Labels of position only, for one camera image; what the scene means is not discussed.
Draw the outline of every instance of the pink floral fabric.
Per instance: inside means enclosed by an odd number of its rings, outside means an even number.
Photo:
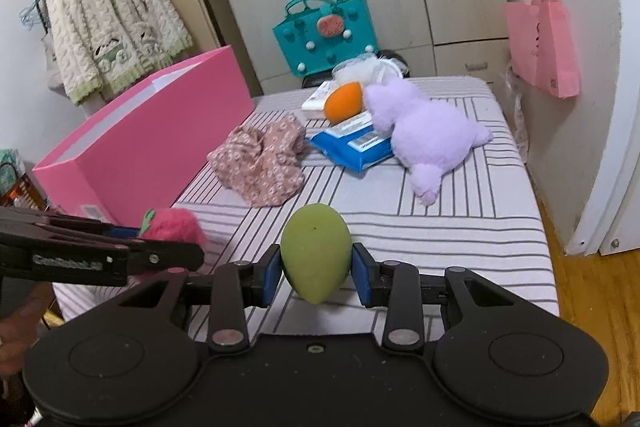
[[[265,131],[240,126],[207,156],[222,185],[251,206],[278,206],[296,194],[305,177],[296,155],[305,148],[305,128],[289,114]]]

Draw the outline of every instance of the human hand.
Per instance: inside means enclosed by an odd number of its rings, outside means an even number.
[[[23,306],[0,321],[0,377],[18,373],[24,365],[24,354],[37,340],[40,318],[54,298],[49,283],[36,286]]]

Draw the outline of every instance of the white door frame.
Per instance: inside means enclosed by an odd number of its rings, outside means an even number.
[[[620,15],[620,64],[609,135],[580,223],[564,248],[569,255],[598,251],[622,204],[640,155],[640,0],[620,0]]]

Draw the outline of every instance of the sweater sleeve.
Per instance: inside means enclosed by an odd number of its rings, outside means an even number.
[[[76,105],[102,89],[102,75],[78,28],[83,24],[77,0],[46,0],[56,61],[69,99]]]
[[[133,0],[140,15],[155,26],[162,47],[172,56],[193,46],[184,22],[169,0]]]

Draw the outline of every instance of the pink box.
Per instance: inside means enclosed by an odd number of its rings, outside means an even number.
[[[71,133],[33,172],[67,214],[138,227],[171,206],[254,110],[230,46],[152,74]]]

